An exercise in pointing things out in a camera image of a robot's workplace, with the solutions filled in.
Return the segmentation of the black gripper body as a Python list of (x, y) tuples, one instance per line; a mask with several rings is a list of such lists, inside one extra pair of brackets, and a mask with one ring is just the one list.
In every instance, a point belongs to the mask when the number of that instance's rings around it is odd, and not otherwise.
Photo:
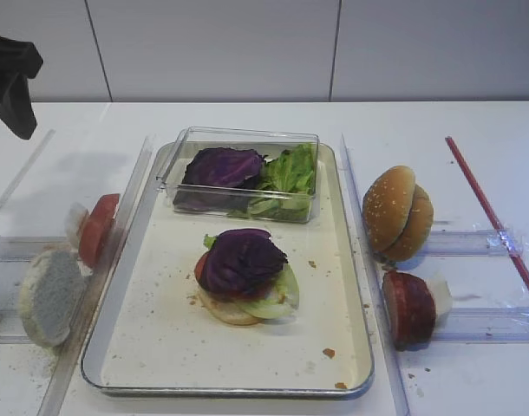
[(42, 65), (34, 43), (0, 36), (0, 121), (21, 140), (30, 139), (37, 127), (29, 80)]

